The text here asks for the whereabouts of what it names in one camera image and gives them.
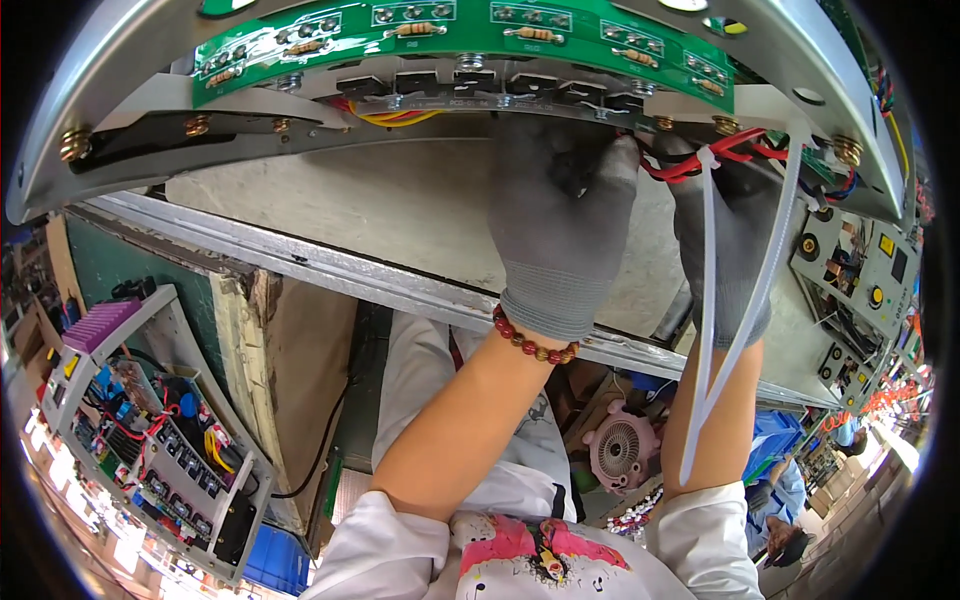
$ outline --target screw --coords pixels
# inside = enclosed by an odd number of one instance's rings
[[[210,115],[206,113],[194,115],[193,117],[190,117],[184,121],[183,126],[186,128],[187,137],[203,135],[204,133],[210,131]]]
[[[630,89],[635,96],[640,98],[649,98],[657,91],[657,87],[650,82],[644,82],[642,79],[634,79],[630,82]]]
[[[725,114],[713,115],[713,127],[721,135],[735,135],[740,131],[736,119]]]
[[[465,52],[457,55],[457,65],[454,68],[462,73],[476,73],[483,68],[483,55],[476,52]]]
[[[295,91],[300,90],[302,86],[303,86],[303,74],[300,72],[281,75],[276,80],[276,89],[278,91],[286,92],[288,94],[292,94]]]
[[[863,146],[860,142],[845,135],[835,135],[833,137],[833,153],[837,160],[847,166],[860,166],[860,155],[863,154]]]
[[[673,129],[673,117],[658,114],[654,117],[654,120],[657,122],[657,127],[665,132]]]
[[[70,130],[63,134],[60,140],[60,160],[73,162],[83,158],[90,152],[90,132],[87,130]]]

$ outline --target gray work glove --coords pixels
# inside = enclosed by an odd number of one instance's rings
[[[767,505],[767,502],[770,501],[770,496],[774,493],[773,485],[763,479],[754,483],[752,486],[744,490],[744,499],[747,500],[747,512],[756,513],[761,510],[764,506]]]
[[[654,149],[670,155],[696,151],[674,133],[658,134]],[[754,291],[777,214],[780,186],[739,163],[725,163],[712,175],[717,242],[713,346],[727,349],[733,343]],[[691,177],[669,187],[677,203],[673,230],[680,242],[680,260],[693,296],[693,322],[699,329],[704,310],[703,177]],[[747,347],[763,336],[770,324],[770,314],[768,296],[747,338]]]
[[[507,273],[511,321],[560,341],[593,329],[627,244],[639,150],[628,135],[602,154],[586,193],[564,191],[556,168],[574,150],[564,122],[500,118],[488,225]]]

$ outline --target pink fan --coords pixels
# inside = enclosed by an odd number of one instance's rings
[[[607,490],[619,495],[650,477],[647,460],[660,451],[650,420],[623,412],[624,404],[623,398],[611,402],[610,415],[583,438],[590,446],[590,470]]]

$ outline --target resistor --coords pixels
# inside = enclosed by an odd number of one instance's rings
[[[657,62],[657,59],[653,58],[649,54],[643,54],[631,48],[622,50],[620,48],[612,48],[614,54],[619,57],[623,57],[627,60],[632,60],[633,62],[639,62],[640,64],[645,64],[646,66],[657,68],[660,64]]]
[[[283,56],[295,57],[301,54],[306,54],[307,52],[314,52],[316,50],[319,50],[322,46],[324,46],[324,42],[321,42],[318,39],[311,39],[310,41],[302,41],[299,44],[294,44],[293,46],[284,50]]]
[[[696,85],[699,85],[700,87],[705,89],[706,91],[711,91],[717,96],[723,96],[723,87],[720,87],[720,85],[715,84],[709,79],[700,79],[698,77],[694,77],[693,82]]]
[[[553,41],[558,44],[564,43],[564,37],[555,34],[549,29],[537,29],[536,27],[521,27],[519,29],[505,29],[504,36],[518,36],[525,39],[539,39],[540,41]]]
[[[216,87],[217,85],[222,84],[227,80],[233,79],[234,75],[236,75],[236,73],[233,71],[233,69],[227,69],[226,71],[221,71],[216,75],[214,75],[213,77],[211,77],[210,79],[206,80],[206,86]]]
[[[445,34],[446,27],[443,25],[434,25],[430,22],[424,23],[404,23],[396,29],[383,32],[385,37],[390,36],[430,36],[433,34]]]

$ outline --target red beaded bracelet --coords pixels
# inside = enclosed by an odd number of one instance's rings
[[[493,327],[500,332],[502,338],[510,340],[510,343],[523,350],[524,354],[530,354],[537,360],[551,365],[565,365],[577,356],[577,351],[580,349],[580,342],[570,342],[570,345],[563,350],[548,350],[543,346],[537,346],[536,342],[526,339],[522,333],[516,331],[499,304],[493,310]]]

